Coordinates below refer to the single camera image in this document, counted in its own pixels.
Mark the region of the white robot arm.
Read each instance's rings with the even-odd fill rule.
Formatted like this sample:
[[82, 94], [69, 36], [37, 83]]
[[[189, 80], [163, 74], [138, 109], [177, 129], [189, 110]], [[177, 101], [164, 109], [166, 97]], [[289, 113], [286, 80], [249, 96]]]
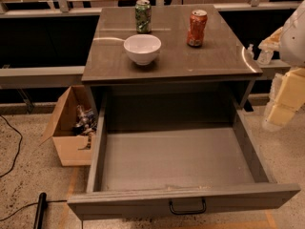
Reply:
[[291, 66], [277, 73], [272, 81], [262, 126], [274, 132], [286, 126], [305, 104], [305, 14], [295, 11], [285, 22], [258, 46], [261, 53], [279, 52], [280, 59]]

